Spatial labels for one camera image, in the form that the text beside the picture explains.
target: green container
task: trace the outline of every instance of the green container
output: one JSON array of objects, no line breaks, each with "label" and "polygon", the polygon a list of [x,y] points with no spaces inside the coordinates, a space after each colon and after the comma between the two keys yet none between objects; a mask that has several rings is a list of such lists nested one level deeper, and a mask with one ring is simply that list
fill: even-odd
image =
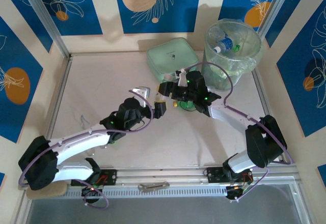
[{"label": "green container", "polygon": [[177,38],[147,50],[148,66],[159,82],[176,81],[176,70],[187,68],[198,61],[198,56],[184,38]]}]

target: purple cable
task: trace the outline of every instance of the purple cable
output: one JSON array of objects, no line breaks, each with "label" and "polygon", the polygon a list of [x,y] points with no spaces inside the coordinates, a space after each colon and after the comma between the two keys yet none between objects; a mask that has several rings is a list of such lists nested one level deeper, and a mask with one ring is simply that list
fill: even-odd
[{"label": "purple cable", "polygon": [[[103,134],[105,134],[105,133],[107,133],[107,132],[120,132],[120,133],[135,133],[135,132],[139,132],[139,131],[142,131],[142,130],[144,130],[150,123],[151,123],[151,121],[153,120],[153,118],[154,118],[154,113],[153,113],[153,109],[152,109],[152,106],[151,106],[151,104],[143,97],[143,96],[141,96],[141,95],[139,95],[138,93],[135,93],[134,91],[132,91],[132,90],[129,90],[129,92],[130,93],[132,93],[132,94],[134,94],[134,95],[136,95],[136,96],[138,96],[138,97],[140,97],[141,99],[143,99],[144,101],[145,101],[145,103],[146,103],[146,105],[149,107],[149,110],[150,110],[150,113],[151,113],[151,118],[149,119],[149,122],[143,127],[143,128],[141,128],[141,129],[137,129],[137,130],[135,130],[135,131],[122,131],[122,130],[113,130],[113,129],[111,129],[111,130],[107,130],[107,129],[103,129],[103,130],[94,130],[94,131],[91,131],[91,134],[92,133],[94,133],[94,132],[97,132],[97,133],[103,133]],[[78,139],[78,138],[83,138],[84,136],[86,136],[86,135],[90,135],[90,133],[89,132],[85,132],[85,133],[83,133],[83,134],[80,134],[80,135],[76,135],[76,136],[73,136],[73,137],[71,137],[71,138],[68,138],[68,139],[66,139],[66,140],[63,140],[62,141],[62,144],[61,145],[63,145],[63,144],[66,144],[66,143],[68,143],[68,142],[70,142],[70,141],[74,141],[74,140],[76,140],[76,139]],[[46,150],[44,150],[44,151],[42,151],[40,154],[38,154],[26,167],[25,167],[25,169],[22,171],[22,173],[21,173],[21,175],[20,175],[20,177],[19,177],[19,180],[18,180],[18,184],[21,186],[21,187],[28,187],[29,185],[28,184],[25,184],[25,183],[23,183],[23,181],[24,181],[24,177],[25,177],[25,174],[28,172],[28,170],[31,168],[31,166],[42,156],[42,155],[44,155],[46,152],[48,152],[48,151],[50,151],[50,150],[52,150],[52,149],[54,149],[54,148],[56,148],[56,147],[60,147],[60,144],[59,143],[56,143],[56,144],[54,144],[54,145],[52,145],[51,147],[49,147],[49,148],[47,148]],[[85,182],[85,181],[83,181],[83,180],[78,180],[78,179],[76,179],[76,181],[78,181],[78,182],[81,182],[81,183],[83,183],[83,184],[85,184],[85,185],[87,185],[87,182]],[[105,207],[105,208],[107,208],[108,207],[108,199],[103,195],[103,194],[101,194],[104,198],[105,198],[105,201],[107,201],[107,206]],[[95,208],[99,208],[99,209],[105,209],[105,208],[102,208],[102,207],[96,207],[96,206],[92,206],[92,207],[95,207]]]}]

